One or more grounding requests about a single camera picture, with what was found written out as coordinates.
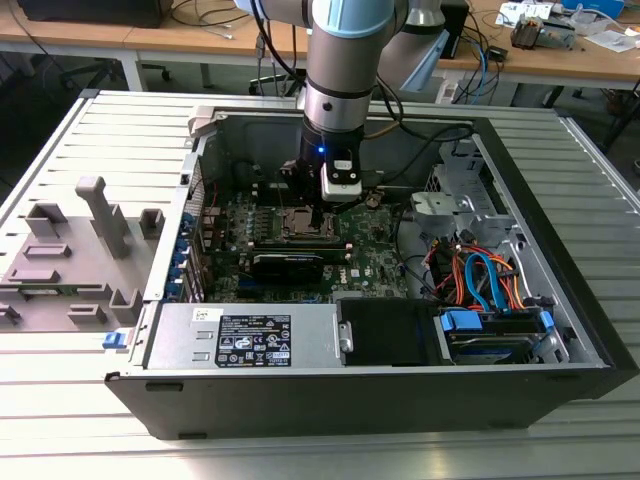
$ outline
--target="white paper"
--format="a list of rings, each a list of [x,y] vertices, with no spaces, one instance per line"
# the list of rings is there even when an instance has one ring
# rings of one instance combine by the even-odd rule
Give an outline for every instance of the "white paper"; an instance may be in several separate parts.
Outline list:
[[[504,25],[505,27],[515,28],[521,15],[527,17],[540,17],[547,20],[551,14],[553,3],[503,3],[500,6],[500,13],[496,18],[496,25]]]
[[[589,37],[585,37],[590,42],[600,45],[617,53],[626,52],[635,47],[635,39],[627,37],[622,33],[607,30],[605,32],[596,33]]]

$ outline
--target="sticker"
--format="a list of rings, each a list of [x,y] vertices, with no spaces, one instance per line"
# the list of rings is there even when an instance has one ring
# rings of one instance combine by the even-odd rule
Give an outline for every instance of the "sticker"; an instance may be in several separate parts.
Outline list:
[[[220,312],[218,314],[220,326],[216,352],[218,367],[291,366],[291,316],[221,316],[221,309],[202,308],[196,310]]]
[[[217,322],[222,316],[222,308],[194,308],[192,322]]]
[[[24,295],[60,295],[60,292],[58,290],[48,290],[48,289],[43,289],[43,290],[20,290],[20,293],[24,294]]]

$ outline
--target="power supply label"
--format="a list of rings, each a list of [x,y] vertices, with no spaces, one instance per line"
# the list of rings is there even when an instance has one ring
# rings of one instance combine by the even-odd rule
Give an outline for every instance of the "power supply label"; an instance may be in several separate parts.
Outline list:
[[[290,367],[290,315],[223,315],[218,329],[216,365]]]

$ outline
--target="slotted aluminum platform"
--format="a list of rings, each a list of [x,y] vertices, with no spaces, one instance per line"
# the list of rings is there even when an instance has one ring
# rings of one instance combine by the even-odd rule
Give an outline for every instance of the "slotted aluminum platform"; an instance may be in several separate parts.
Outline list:
[[[89,213],[74,193],[83,174],[102,175],[108,200],[126,215],[167,208],[191,149],[191,108],[238,98],[101,92],[78,100],[0,209],[0,271],[22,246],[28,232],[22,216],[35,201]],[[293,101],[255,100],[247,106],[292,108]],[[552,111],[405,109],[455,116],[459,108],[491,119],[640,362],[638,197],[575,123]],[[105,354],[102,339],[95,333],[0,335],[3,472],[19,468],[22,478],[134,472],[181,480],[640,478],[638,378],[599,401],[571,403],[526,431],[162,442],[102,384],[104,373],[125,361],[124,355]]]

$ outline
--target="black box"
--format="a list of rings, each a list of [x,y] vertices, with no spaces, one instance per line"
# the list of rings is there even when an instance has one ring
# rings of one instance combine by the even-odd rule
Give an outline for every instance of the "black box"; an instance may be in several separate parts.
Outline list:
[[[469,14],[469,5],[465,0],[442,0],[440,9],[445,18],[444,28],[449,32],[449,40],[447,40],[440,58],[454,58],[464,22]]]
[[[36,22],[115,23],[157,28],[173,0],[18,0]]]

